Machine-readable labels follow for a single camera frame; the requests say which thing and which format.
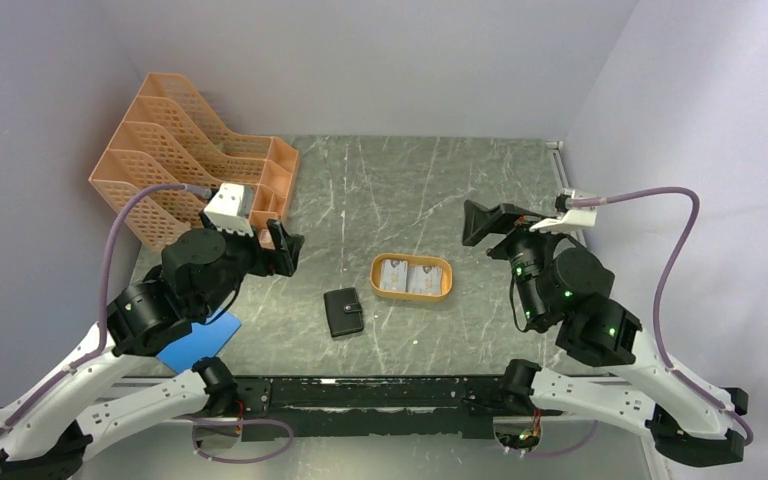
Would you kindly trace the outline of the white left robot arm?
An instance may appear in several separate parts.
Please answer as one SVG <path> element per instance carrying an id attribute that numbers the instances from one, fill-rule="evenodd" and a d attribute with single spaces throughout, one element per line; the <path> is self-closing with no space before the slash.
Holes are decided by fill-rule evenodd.
<path id="1" fill-rule="evenodd" d="M 249 276 L 293 275 L 305 239 L 278 220 L 264 247 L 250 235 L 197 228 L 161 253 L 144 279 L 102 309 L 80 344 L 33 390 L 0 408 L 0 479 L 67 479 L 108 446 L 167 419 L 213 417 L 240 404 L 217 357 L 112 401 L 101 395 L 141 361 L 191 334 Z"/>

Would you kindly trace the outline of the black leather card holder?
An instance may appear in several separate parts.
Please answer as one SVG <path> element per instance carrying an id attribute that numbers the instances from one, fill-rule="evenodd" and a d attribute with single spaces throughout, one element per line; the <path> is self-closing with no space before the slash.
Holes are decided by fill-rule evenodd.
<path id="1" fill-rule="evenodd" d="M 364 330 L 363 307 L 354 287 L 325 292 L 323 301 L 332 339 L 354 335 Z"/>

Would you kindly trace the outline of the orange oval tray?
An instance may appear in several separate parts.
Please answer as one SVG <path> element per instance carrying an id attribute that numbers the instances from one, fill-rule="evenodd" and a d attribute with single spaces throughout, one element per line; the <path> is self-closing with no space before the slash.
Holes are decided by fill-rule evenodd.
<path id="1" fill-rule="evenodd" d="M 440 302 L 450 294 L 454 275 L 441 257 L 382 253 L 372 262 L 369 281 L 382 298 Z"/>

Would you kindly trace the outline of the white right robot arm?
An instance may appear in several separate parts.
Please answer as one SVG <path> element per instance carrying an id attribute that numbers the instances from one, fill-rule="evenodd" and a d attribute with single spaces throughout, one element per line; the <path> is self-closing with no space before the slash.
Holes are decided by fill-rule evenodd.
<path id="1" fill-rule="evenodd" d="M 555 330 L 556 346 L 571 359 L 615 375 L 624 391 L 581 381 L 514 359 L 500 382 L 502 406 L 513 414 L 566 411 L 648 437 L 662 456 L 696 468 L 743 459 L 749 437 L 739 429 L 747 393 L 701 380 L 658 346 L 636 315 L 616 302 L 614 274 L 562 221 L 502 203 L 464 204 L 462 242 L 486 236 L 487 250 L 509 264 L 509 299 L 516 328 Z"/>

